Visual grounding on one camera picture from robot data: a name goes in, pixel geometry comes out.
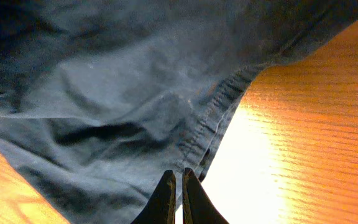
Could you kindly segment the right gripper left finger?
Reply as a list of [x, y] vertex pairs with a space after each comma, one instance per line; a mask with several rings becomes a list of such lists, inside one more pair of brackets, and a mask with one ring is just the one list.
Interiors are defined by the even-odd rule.
[[144, 209], [131, 224], [174, 224], [176, 212], [176, 177], [166, 170]]

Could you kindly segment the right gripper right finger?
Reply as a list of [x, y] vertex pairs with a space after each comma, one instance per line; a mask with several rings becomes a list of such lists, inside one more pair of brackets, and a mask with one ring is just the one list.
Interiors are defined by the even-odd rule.
[[212, 204], [193, 170], [188, 167], [182, 176], [182, 200], [184, 224], [229, 224]]

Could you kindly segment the navy blue shorts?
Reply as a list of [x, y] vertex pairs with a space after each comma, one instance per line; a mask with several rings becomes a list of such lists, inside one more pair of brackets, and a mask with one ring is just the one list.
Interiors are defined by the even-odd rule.
[[0, 0], [0, 153], [67, 220], [129, 223], [204, 177], [247, 87], [358, 1]]

